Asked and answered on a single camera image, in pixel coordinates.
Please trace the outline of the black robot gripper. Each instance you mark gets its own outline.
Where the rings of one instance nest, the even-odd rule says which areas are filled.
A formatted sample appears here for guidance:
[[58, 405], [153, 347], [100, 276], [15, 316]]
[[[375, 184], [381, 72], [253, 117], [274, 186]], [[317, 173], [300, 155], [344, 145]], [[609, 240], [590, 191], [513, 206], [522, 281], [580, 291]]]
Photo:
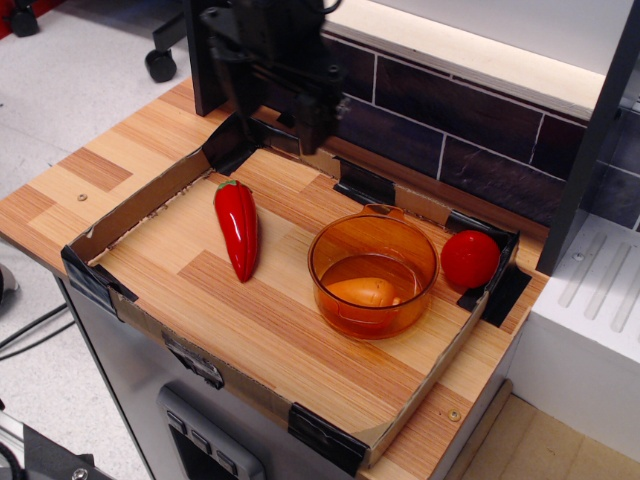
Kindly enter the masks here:
[[345, 71], [322, 38], [326, 16], [341, 3], [217, 1], [200, 16], [211, 31], [217, 75], [246, 138], [257, 142], [251, 116], [275, 84], [296, 95], [300, 153], [314, 155], [350, 110]]

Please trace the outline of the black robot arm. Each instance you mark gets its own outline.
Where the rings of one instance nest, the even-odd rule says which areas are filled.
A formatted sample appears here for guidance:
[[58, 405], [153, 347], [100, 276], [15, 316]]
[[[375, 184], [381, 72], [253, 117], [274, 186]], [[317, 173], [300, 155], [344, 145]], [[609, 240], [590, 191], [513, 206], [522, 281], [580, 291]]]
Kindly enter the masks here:
[[217, 1], [199, 15], [216, 77], [246, 133], [273, 84], [293, 97], [300, 152], [313, 155], [342, 116], [346, 70], [326, 46], [322, 1]]

